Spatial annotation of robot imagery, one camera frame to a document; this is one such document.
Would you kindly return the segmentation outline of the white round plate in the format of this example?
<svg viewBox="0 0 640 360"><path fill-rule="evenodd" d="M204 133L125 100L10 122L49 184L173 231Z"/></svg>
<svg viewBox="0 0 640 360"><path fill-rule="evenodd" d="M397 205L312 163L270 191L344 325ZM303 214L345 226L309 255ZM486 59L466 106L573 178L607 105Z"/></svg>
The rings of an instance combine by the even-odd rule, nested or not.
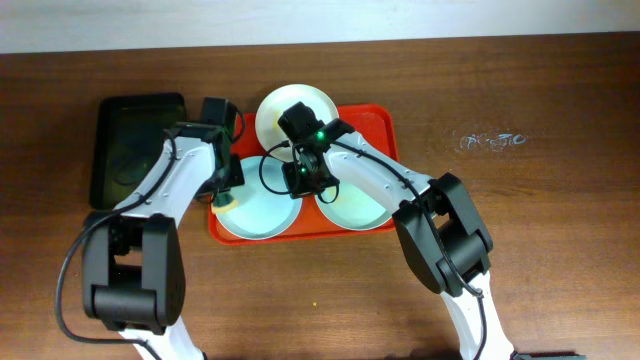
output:
<svg viewBox="0 0 640 360"><path fill-rule="evenodd" d="M259 105L255 130L259 143L265 150L287 139L278 125L284 111L302 102L309 107L318 120L328 123L338 118L336 105L330 97L318 88L305 84L289 84L272 91Z"/></svg>

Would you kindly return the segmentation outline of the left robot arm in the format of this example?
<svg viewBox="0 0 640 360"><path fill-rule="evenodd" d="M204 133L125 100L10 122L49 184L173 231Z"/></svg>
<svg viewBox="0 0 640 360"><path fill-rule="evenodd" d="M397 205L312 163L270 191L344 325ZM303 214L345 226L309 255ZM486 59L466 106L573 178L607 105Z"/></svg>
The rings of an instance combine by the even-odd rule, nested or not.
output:
<svg viewBox="0 0 640 360"><path fill-rule="evenodd" d="M85 313L145 359L203 359L181 318L186 279L177 229L192 199L231 187L233 125L179 122L137 188L87 231Z"/></svg>

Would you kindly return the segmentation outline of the green and yellow sponge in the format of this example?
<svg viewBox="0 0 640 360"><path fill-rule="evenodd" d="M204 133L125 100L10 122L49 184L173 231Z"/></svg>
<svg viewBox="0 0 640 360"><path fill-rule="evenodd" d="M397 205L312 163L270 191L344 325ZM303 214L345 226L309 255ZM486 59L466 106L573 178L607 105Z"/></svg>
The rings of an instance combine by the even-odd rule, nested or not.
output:
<svg viewBox="0 0 640 360"><path fill-rule="evenodd" d="M233 210L238 205L238 201L230 194L218 194L212 198L210 211L212 214L223 214Z"/></svg>

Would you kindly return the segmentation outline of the light blue plate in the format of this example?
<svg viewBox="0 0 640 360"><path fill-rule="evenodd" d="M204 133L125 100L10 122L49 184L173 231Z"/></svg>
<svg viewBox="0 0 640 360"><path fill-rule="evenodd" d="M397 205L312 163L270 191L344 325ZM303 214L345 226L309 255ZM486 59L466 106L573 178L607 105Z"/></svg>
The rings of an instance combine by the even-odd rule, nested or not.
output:
<svg viewBox="0 0 640 360"><path fill-rule="evenodd" d="M231 234L247 240L264 240L287 230L298 217L303 201L268 191L259 177L261 156L241 160L245 184L233 187L237 205L216 214L217 221Z"/></svg>
<svg viewBox="0 0 640 360"><path fill-rule="evenodd" d="M383 206L348 182L324 189L315 200L330 222L347 230L372 230L391 219Z"/></svg>

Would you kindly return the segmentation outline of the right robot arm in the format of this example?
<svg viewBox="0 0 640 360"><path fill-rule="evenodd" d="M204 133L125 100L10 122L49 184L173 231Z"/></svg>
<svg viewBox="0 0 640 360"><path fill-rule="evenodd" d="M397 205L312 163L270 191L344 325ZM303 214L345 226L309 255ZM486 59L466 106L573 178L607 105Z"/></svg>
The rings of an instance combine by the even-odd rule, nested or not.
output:
<svg viewBox="0 0 640 360"><path fill-rule="evenodd" d="M493 240L464 184L414 172L371 146L341 119L280 118L294 160L285 172L296 197L346 182L391 214L415 277L445 303L464 359L514 359L490 289Z"/></svg>

